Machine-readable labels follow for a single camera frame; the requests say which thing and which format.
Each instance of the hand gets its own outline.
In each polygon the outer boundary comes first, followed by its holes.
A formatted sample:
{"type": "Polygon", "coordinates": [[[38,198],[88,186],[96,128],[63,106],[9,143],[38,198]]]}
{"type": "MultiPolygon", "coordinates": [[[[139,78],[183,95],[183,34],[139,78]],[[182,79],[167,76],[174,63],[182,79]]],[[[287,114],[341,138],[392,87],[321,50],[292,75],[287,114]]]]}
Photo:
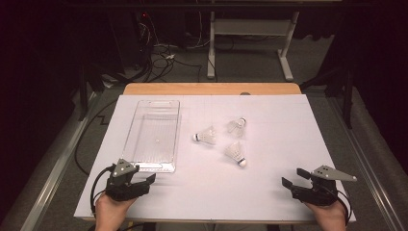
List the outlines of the hand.
{"type": "Polygon", "coordinates": [[[345,210],[339,201],[324,207],[306,202],[304,204],[315,214],[316,221],[322,230],[345,231],[345,210]]]}
{"type": "Polygon", "coordinates": [[[116,231],[123,223],[129,207],[136,201],[115,201],[104,192],[96,201],[95,231],[116,231]]]}

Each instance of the transparent container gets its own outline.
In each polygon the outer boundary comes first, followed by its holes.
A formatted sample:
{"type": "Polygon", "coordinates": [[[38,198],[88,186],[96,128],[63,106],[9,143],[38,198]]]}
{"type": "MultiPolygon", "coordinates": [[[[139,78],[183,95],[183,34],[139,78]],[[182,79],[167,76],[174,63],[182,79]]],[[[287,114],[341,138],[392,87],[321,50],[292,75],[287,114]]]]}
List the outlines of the transparent container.
{"type": "Polygon", "coordinates": [[[123,159],[139,165],[140,171],[173,172],[179,123],[179,101],[139,101],[123,159]]]}

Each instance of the shuttlecock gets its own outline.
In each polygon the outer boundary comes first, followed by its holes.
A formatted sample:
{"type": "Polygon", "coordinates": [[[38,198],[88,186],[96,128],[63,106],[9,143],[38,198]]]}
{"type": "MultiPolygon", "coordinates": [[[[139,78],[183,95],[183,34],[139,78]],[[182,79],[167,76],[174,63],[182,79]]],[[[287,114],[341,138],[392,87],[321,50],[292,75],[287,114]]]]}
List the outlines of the shuttlecock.
{"type": "Polygon", "coordinates": [[[232,120],[227,125],[228,132],[235,135],[236,137],[241,137],[243,135],[245,124],[246,120],[244,117],[241,117],[237,120],[232,120]]]}
{"type": "Polygon", "coordinates": [[[225,149],[225,155],[234,159],[239,166],[241,167],[246,166],[246,159],[242,155],[241,144],[238,141],[232,143],[227,147],[227,149],[225,149]]]}
{"type": "Polygon", "coordinates": [[[214,127],[211,126],[200,133],[192,135],[192,140],[203,141],[209,144],[216,144],[216,131],[214,130],[214,127]]]}

